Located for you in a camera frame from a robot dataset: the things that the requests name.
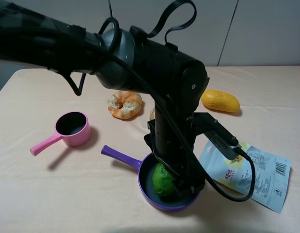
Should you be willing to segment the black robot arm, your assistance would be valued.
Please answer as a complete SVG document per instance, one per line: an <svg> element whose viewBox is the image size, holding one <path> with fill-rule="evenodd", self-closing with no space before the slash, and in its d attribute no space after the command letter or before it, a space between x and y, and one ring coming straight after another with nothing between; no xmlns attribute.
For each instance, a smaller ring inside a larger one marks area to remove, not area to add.
<svg viewBox="0 0 300 233"><path fill-rule="evenodd" d="M150 94L155 119L148 122L145 141L174 176L177 191L196 193L204 188L207 174L193 154L194 112L209 78L202 62L173 44L152 40L183 4L171 3L150 33L136 26L122 30L113 17L98 33L89 33L0 0L0 60L56 72L76 95L83 87L73 82L72 72L94 74L108 89Z"/></svg>

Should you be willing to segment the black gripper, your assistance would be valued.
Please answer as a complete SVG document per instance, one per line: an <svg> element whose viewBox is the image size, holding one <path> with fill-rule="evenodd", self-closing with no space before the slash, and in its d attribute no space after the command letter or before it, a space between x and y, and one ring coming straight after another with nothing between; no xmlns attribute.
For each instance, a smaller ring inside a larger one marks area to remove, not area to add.
<svg viewBox="0 0 300 233"><path fill-rule="evenodd" d="M194 197L205 186L201 165L193 153L195 133L193 113L199 105L200 95L152 96L155 119L148 122L150 133L144 137L154 157L174 177L179 197Z"/></svg>

